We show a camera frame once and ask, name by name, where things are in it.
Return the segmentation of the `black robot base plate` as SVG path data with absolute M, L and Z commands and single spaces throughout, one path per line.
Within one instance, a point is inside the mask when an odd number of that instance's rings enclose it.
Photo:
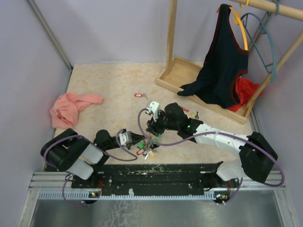
M 219 164 L 94 165 L 87 180 L 74 176 L 73 189 L 96 189 L 90 198 L 207 199 L 226 202 L 240 182 L 222 180 Z

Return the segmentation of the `large keyring with coloured tags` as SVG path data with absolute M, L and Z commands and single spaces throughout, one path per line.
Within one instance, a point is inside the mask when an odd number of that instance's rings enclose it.
M 150 139 L 152 139 L 152 142 L 147 139 L 143 139 L 142 141 L 138 142 L 137 143 L 138 150 L 136 152 L 137 156 L 142 156 L 144 157 L 145 160 L 148 157 L 156 158 L 158 153 L 156 151 L 156 148 L 159 147 L 157 144 L 155 144 L 156 142 L 158 142 L 157 137 L 152 136 L 151 133 L 147 133 L 147 135 L 149 136 Z

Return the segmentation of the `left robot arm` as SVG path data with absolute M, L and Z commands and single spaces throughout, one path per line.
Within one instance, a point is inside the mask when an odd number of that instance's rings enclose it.
M 95 139 L 90 141 L 73 129 L 67 129 L 41 149 L 40 155 L 45 163 L 60 172 L 77 176 L 87 187 L 98 184 L 98 175 L 93 165 L 102 165 L 111 157 L 107 151 L 127 148 L 145 139 L 143 135 L 122 129 L 117 136 L 111 136 L 107 130 L 99 130 Z

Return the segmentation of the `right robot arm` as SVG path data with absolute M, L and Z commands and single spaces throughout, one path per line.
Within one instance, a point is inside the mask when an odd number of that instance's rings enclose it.
M 177 103 L 171 103 L 161 110 L 158 102 L 149 101 L 145 112 L 151 116 L 146 130 L 155 136 L 162 135 L 164 131 L 176 131 L 182 141 L 211 145 L 237 157 L 236 160 L 220 163 L 212 174 L 212 183 L 217 187 L 223 187 L 231 179 L 246 176 L 265 184 L 278 159 L 276 152 L 259 132 L 239 135 L 222 131 L 189 118 Z

